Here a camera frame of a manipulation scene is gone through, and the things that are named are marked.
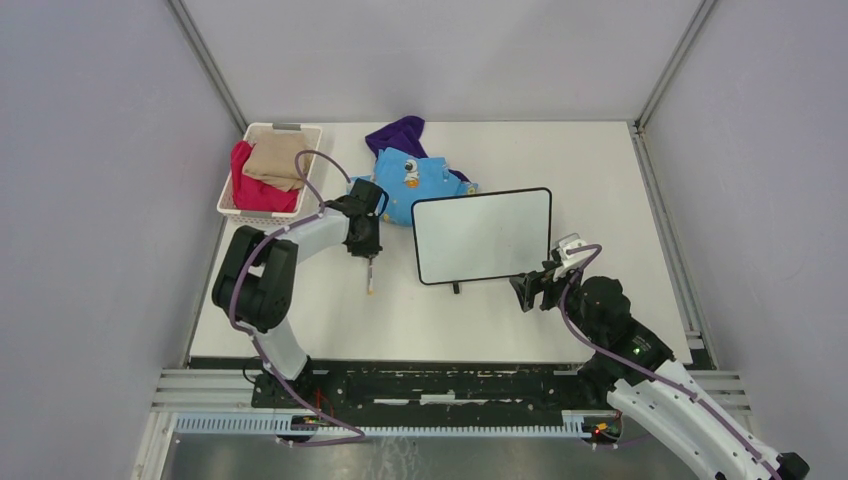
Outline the white marker pen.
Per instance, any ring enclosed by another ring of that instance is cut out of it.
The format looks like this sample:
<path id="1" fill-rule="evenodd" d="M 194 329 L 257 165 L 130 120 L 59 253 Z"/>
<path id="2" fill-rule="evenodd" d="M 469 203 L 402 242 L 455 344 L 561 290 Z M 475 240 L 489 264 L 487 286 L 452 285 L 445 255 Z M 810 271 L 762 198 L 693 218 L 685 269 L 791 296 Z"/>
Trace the white marker pen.
<path id="1" fill-rule="evenodd" d="M 374 289 L 374 258 L 369 258 L 367 262 L 367 295 L 373 295 Z"/>

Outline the black framed whiteboard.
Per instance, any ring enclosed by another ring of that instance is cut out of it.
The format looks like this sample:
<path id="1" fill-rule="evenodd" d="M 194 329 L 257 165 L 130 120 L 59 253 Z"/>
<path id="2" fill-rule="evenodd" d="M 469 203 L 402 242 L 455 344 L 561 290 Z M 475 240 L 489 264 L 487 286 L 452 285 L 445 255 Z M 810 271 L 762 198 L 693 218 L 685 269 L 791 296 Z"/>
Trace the black framed whiteboard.
<path id="1" fill-rule="evenodd" d="M 546 187 L 419 200 L 411 218 L 417 276 L 427 286 L 508 278 L 549 258 Z"/>

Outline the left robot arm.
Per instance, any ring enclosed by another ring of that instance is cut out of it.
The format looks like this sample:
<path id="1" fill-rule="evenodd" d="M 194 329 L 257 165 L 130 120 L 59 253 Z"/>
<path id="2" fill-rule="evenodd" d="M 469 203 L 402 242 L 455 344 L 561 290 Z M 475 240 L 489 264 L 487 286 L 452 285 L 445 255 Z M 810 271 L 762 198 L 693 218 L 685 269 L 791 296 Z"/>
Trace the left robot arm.
<path id="1" fill-rule="evenodd" d="M 277 379 L 276 394 L 290 407 L 306 405 L 314 394 L 314 381 L 304 374 L 311 358 L 288 320 L 297 267 L 336 246 L 373 260 L 382 251 L 380 216 L 389 203 L 382 187 L 358 178 L 347 194 L 312 215 L 272 232 L 243 226 L 232 236 L 211 300 L 248 336 L 263 368 Z"/>

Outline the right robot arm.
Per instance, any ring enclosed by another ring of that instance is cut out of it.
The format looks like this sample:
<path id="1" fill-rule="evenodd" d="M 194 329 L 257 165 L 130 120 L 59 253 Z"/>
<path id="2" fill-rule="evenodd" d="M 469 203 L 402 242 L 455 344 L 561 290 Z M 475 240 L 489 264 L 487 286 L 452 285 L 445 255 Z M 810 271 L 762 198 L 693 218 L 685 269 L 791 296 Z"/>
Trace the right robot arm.
<path id="1" fill-rule="evenodd" d="M 577 392 L 591 408 L 606 405 L 635 421 L 700 479 L 804 479 L 810 465 L 746 430 L 707 394 L 672 350 L 631 313 L 621 282 L 585 278 L 581 269 L 511 277 L 521 309 L 537 296 L 556 308 L 593 355 L 578 371 Z"/>

